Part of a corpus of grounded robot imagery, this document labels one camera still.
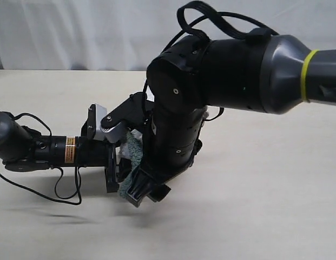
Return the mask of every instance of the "beige table surface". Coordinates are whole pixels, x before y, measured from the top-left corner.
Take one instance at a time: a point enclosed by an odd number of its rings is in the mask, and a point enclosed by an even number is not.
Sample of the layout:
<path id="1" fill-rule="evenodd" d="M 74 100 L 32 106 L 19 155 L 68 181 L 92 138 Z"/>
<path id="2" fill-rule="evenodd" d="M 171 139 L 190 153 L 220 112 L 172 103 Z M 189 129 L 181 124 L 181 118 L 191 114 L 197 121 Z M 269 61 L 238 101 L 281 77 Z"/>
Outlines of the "beige table surface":
<path id="1" fill-rule="evenodd" d="M 142 72 L 0 71 L 0 111 L 79 135 L 90 104 L 111 110 L 143 82 Z M 168 197 L 139 209 L 106 194 L 101 168 L 82 170 L 80 206 L 0 179 L 0 260 L 336 259 L 336 107 L 282 116 L 228 109 L 201 139 Z M 1 162 L 0 171 L 50 196 L 59 176 L 6 172 Z M 60 191 L 74 191 L 72 171 Z"/>

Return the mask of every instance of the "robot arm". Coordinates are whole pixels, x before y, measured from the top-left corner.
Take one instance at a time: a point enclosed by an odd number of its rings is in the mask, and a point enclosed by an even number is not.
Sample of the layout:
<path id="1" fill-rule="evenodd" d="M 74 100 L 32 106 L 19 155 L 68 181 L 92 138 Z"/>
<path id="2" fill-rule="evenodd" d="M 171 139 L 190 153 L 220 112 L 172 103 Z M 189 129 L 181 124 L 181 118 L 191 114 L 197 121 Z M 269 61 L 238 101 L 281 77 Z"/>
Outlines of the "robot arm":
<path id="1" fill-rule="evenodd" d="M 231 38 L 211 40 L 193 29 L 196 22 L 188 25 L 183 15 L 188 8 L 204 14 L 198 22 L 209 18 Z M 93 104 L 79 137 L 42 136 L 0 112 L 0 158 L 6 169 L 104 166 L 108 192 L 129 178 L 126 199 L 138 207 L 145 197 L 161 201 L 170 191 L 167 183 L 192 166 L 202 147 L 207 106 L 283 114 L 302 102 L 336 105 L 336 50 L 310 50 L 294 36 L 278 35 L 248 17 L 258 27 L 239 32 L 221 16 L 245 17 L 216 12 L 200 1 L 181 7 L 177 20 L 189 35 L 171 41 L 147 68 L 146 86 L 155 101 L 146 100 L 144 91 L 110 113 Z M 133 129 L 143 141 L 135 169 L 125 160 L 117 164 L 115 152 Z"/>

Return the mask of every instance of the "yellow band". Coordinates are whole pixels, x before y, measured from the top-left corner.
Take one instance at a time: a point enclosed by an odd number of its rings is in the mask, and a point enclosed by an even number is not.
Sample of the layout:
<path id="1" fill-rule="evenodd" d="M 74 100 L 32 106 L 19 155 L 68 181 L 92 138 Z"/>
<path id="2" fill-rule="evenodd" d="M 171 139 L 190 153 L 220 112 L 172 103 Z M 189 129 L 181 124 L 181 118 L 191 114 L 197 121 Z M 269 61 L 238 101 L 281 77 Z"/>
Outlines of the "yellow band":
<path id="1" fill-rule="evenodd" d="M 311 61 L 311 59 L 313 58 L 314 54 L 317 52 L 318 50 L 312 50 L 307 57 L 304 60 L 304 65 L 302 65 L 302 71 L 301 71 L 301 97 L 303 102 L 309 102 L 309 100 L 307 99 L 307 95 L 306 95 L 306 76 L 307 76 L 307 69 L 308 69 L 308 65 L 309 62 Z"/>

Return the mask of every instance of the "warning sticker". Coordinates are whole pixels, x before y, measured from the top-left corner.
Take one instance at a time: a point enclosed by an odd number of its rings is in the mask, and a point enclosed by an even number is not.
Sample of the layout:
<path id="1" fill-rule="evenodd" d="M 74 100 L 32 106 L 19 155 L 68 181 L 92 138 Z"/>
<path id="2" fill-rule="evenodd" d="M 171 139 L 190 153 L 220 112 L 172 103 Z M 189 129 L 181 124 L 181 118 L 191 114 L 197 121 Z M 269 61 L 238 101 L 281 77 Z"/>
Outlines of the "warning sticker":
<path id="1" fill-rule="evenodd" d="M 74 163 L 75 147 L 75 137 L 67 137 L 65 140 L 64 163 Z"/>

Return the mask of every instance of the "white backdrop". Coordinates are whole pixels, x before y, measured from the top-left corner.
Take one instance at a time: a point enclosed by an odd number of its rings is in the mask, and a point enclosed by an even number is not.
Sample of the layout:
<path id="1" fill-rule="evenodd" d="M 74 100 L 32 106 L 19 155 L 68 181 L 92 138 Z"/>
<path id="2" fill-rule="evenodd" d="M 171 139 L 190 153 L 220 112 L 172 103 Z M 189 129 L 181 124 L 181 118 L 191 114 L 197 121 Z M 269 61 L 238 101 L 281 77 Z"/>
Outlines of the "white backdrop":
<path id="1" fill-rule="evenodd" d="M 0 68 L 145 70 L 180 30 L 189 0 L 0 0 Z M 208 0 L 310 48 L 336 48 L 336 0 Z M 199 16 L 187 11 L 187 18 Z M 242 30 L 252 27 L 234 21 Z M 206 22 L 213 38 L 225 36 Z"/>

